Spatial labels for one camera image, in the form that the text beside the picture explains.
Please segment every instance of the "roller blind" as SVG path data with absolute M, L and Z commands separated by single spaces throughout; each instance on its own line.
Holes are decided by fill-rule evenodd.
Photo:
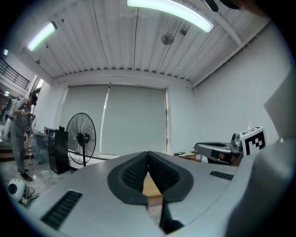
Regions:
M 102 133 L 102 153 L 167 152 L 166 94 L 163 90 L 111 86 Z
M 86 113 L 96 130 L 96 148 L 93 156 L 99 157 L 101 122 L 108 86 L 87 86 L 69 88 L 62 106 L 60 126 L 67 128 L 70 119 L 78 113 Z

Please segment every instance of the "black speaker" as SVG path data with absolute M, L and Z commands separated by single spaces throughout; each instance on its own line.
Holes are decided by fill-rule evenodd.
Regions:
M 49 129 L 48 139 L 50 168 L 60 175 L 70 169 L 68 132 Z

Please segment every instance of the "fluorescent light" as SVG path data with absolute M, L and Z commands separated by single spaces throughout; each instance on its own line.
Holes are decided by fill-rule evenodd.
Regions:
M 48 35 L 56 30 L 56 25 L 54 22 L 49 23 L 46 27 L 43 28 L 28 44 L 27 48 L 30 51 L 33 51 L 37 45 L 40 44 Z
M 151 8 L 181 17 L 209 33 L 214 25 L 194 10 L 171 0 L 127 0 L 127 6 Z

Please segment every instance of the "corrugated metal ceiling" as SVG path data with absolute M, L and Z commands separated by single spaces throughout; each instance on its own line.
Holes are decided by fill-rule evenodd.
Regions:
M 22 20 L 16 36 L 25 47 L 48 21 L 57 30 L 33 52 L 53 78 L 98 69 L 149 71 L 198 81 L 241 45 L 208 14 L 201 0 L 182 1 L 215 25 L 205 33 L 173 15 L 127 7 L 126 0 L 51 0 L 34 6 Z M 243 44 L 267 20 L 232 10 L 219 3 L 219 14 Z M 161 37 L 174 35 L 171 45 Z

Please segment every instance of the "fan guard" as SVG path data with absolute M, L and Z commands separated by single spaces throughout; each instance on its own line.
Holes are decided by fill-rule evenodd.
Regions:
M 80 165 L 89 162 L 96 147 L 96 130 L 86 113 L 74 115 L 68 122 L 68 155 Z

